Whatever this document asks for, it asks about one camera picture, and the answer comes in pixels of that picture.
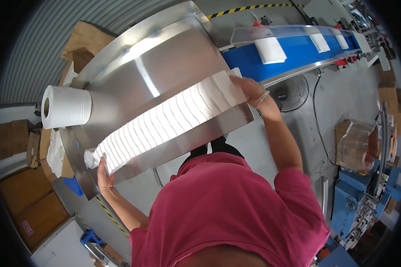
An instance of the yellow and black hazard tape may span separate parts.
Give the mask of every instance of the yellow and black hazard tape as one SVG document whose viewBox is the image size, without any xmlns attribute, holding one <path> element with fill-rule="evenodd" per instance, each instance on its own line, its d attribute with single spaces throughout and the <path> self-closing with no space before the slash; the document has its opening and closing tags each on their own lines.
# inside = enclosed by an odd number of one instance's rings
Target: yellow and black hazard tape
<svg viewBox="0 0 401 267">
<path fill-rule="evenodd" d="M 85 227 L 88 228 L 89 230 L 91 230 L 91 228 L 85 223 L 85 221 L 82 219 L 82 217 L 80 217 L 79 213 L 77 213 L 77 211 L 74 211 L 74 213 L 79 217 L 80 221 L 82 221 L 82 223 L 85 225 Z"/>
<path fill-rule="evenodd" d="M 98 200 L 98 202 L 101 204 L 102 208 L 106 211 L 106 213 L 110 216 L 110 218 L 116 224 L 116 226 L 119 227 L 119 229 L 125 234 L 125 236 L 129 237 L 129 235 L 125 232 L 125 230 L 123 230 L 122 227 L 120 227 L 120 225 L 118 224 L 118 222 L 116 222 L 116 220 L 113 218 L 113 216 L 110 214 L 110 212 L 108 212 L 108 210 L 106 209 L 104 204 L 101 202 L 100 198 L 98 196 L 95 196 L 95 197 Z"/>
<path fill-rule="evenodd" d="M 263 7 L 278 7 L 278 6 L 294 6 L 294 5 L 293 4 L 268 4 L 268 5 L 256 5 L 256 6 L 243 6 L 243 7 L 233 8 L 233 9 L 226 10 L 226 11 L 221 11 L 219 13 L 215 13 L 212 15 L 208 15 L 207 18 L 212 19 L 215 17 L 219 17 L 221 15 L 230 14 L 233 12 L 238 12 L 238 11 L 246 10 L 246 9 L 263 8 Z"/>
</svg>

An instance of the bracelet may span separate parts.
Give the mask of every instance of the bracelet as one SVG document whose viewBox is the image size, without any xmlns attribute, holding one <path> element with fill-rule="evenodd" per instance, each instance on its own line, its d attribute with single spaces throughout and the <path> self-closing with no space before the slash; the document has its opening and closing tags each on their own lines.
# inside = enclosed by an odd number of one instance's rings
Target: bracelet
<svg viewBox="0 0 401 267">
<path fill-rule="evenodd" d="M 270 91 L 266 90 L 266 92 L 264 92 L 261 97 L 257 100 L 257 102 L 255 103 L 255 108 L 258 108 L 258 105 L 260 103 L 263 102 L 264 99 L 266 99 L 266 97 L 270 94 Z"/>
</svg>

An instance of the folded paper towel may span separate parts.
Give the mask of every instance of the folded paper towel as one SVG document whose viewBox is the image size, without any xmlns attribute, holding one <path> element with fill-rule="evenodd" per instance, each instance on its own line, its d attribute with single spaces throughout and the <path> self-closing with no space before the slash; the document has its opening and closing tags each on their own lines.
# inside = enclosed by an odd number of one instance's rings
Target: folded paper towel
<svg viewBox="0 0 401 267">
<path fill-rule="evenodd" d="M 286 55 L 276 37 L 254 40 L 263 65 L 285 62 Z"/>
<path fill-rule="evenodd" d="M 321 33 L 310 34 L 309 36 L 319 53 L 331 50 Z"/>
<path fill-rule="evenodd" d="M 345 37 L 342 35 L 342 32 L 336 28 L 332 28 L 331 30 L 334 33 L 334 35 L 336 35 L 336 38 L 340 44 L 340 47 L 342 47 L 342 49 L 349 49 L 349 45 L 346 42 Z"/>
<path fill-rule="evenodd" d="M 247 101 L 230 75 L 241 77 L 239 68 L 216 73 L 129 121 L 85 151 L 86 167 L 96 168 L 105 156 L 107 173 L 113 174 L 133 157 Z"/>
</svg>

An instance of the red shirt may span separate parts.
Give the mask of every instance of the red shirt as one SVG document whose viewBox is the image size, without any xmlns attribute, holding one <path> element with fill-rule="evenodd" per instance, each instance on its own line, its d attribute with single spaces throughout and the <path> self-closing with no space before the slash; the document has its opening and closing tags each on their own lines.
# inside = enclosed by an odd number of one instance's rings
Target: red shirt
<svg viewBox="0 0 401 267">
<path fill-rule="evenodd" d="M 228 153 L 189 160 L 157 195 L 149 229 L 131 232 L 131 266 L 172 267 L 219 244 L 258 253 L 274 267 L 309 266 L 330 234 L 310 179 L 287 168 L 274 184 Z"/>
</svg>

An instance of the woman's left hand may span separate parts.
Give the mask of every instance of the woman's left hand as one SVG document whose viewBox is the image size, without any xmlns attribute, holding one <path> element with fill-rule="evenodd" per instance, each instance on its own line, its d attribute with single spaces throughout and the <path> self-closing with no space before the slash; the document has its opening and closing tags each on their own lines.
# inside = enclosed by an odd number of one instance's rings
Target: woman's left hand
<svg viewBox="0 0 401 267">
<path fill-rule="evenodd" d="M 115 187 L 115 174 L 107 176 L 105 163 L 105 158 L 101 157 L 100 164 L 98 165 L 98 187 L 101 193 L 110 191 Z"/>
</svg>

